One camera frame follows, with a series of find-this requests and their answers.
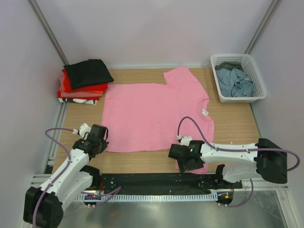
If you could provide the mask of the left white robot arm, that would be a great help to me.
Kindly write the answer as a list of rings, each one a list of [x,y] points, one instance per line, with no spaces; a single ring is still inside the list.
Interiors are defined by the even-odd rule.
[[[74,199],[101,184],[100,170],[88,163],[107,148],[108,128],[84,123],[72,132],[80,139],[68,151],[66,160],[44,183],[30,187],[25,194],[23,220],[35,228],[58,227]]]

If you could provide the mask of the pink t-shirt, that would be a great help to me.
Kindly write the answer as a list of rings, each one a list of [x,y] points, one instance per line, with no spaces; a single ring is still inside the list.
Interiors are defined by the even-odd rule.
[[[166,150],[177,135],[212,142],[209,96],[184,66],[163,74],[163,84],[112,84],[105,93],[102,125],[109,129],[107,151]]]

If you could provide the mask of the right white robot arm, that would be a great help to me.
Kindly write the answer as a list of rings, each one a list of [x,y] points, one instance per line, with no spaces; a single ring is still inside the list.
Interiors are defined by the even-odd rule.
[[[214,182],[219,188],[252,178],[262,178],[276,184],[287,183],[287,153],[264,138],[257,143],[228,145],[185,136],[180,144],[171,145],[168,157],[177,161],[180,172],[218,162]]]

